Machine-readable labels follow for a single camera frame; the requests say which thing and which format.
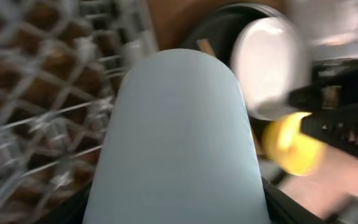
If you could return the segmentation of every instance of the drying rack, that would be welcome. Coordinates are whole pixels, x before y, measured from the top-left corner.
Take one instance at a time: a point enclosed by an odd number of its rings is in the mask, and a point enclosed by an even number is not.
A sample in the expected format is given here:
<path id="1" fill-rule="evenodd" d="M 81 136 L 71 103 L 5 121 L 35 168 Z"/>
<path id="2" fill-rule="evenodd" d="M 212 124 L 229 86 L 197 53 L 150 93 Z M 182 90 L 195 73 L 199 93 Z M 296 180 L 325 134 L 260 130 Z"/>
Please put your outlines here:
<path id="1" fill-rule="evenodd" d="M 91 181 L 119 84 L 156 46 L 142 1 L 0 0 L 0 223 Z"/>

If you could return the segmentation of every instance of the yellow bowl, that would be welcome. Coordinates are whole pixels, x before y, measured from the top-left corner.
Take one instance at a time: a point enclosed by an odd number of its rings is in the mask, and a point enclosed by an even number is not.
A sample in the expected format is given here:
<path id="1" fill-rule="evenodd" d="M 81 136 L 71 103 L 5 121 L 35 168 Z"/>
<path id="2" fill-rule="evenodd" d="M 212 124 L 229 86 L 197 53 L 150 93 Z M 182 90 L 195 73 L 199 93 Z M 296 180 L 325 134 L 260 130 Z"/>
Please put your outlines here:
<path id="1" fill-rule="evenodd" d="M 309 174 L 323 156 L 324 144 L 300 132 L 301 119 L 309 114 L 299 112 L 284 116 L 264 131 L 265 154 L 289 174 Z"/>

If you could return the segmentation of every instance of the light blue container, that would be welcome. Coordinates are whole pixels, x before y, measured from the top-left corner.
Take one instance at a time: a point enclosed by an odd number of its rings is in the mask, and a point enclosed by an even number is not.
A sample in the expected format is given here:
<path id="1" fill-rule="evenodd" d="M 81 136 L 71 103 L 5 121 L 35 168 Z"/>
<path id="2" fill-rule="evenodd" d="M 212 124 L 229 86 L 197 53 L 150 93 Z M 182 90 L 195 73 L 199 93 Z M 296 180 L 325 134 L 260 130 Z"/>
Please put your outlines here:
<path id="1" fill-rule="evenodd" d="M 270 223 L 234 75 L 193 50 L 166 50 L 125 77 L 84 223 Z"/>

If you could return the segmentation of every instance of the white round object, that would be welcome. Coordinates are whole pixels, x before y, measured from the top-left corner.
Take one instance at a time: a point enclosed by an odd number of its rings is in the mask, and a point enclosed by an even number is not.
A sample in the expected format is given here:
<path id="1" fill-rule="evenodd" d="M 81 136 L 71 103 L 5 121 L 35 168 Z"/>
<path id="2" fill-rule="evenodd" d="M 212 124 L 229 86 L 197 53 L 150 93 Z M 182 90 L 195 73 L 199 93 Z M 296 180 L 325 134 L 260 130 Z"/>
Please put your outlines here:
<path id="1" fill-rule="evenodd" d="M 310 80 L 305 45 L 286 19 L 251 22 L 239 35 L 231 57 L 249 114 L 276 120 L 296 109 L 286 104 L 291 90 Z"/>

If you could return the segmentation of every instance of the white plate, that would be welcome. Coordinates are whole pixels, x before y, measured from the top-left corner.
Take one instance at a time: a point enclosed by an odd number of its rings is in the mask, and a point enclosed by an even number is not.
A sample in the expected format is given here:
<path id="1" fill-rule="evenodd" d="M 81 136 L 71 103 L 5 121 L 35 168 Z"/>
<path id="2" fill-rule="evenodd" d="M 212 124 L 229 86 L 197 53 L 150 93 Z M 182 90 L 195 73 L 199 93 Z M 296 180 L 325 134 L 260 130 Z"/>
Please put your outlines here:
<path id="1" fill-rule="evenodd" d="M 310 80 L 305 45 L 290 22 L 277 17 L 251 22 L 240 33 L 231 68 L 239 79 L 249 114 L 264 120 L 296 111 L 286 105 L 287 95 Z"/>

